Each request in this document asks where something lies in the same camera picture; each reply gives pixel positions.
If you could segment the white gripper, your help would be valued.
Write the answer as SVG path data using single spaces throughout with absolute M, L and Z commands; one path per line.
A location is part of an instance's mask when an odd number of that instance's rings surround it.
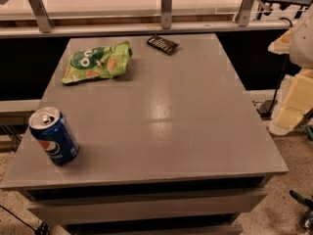
M 300 17 L 293 29 L 268 46 L 268 51 L 282 55 L 290 53 L 292 63 L 313 69 L 313 5 Z M 293 131 L 313 109 L 313 70 L 301 70 L 295 76 L 286 75 L 278 90 L 269 131 L 286 135 Z

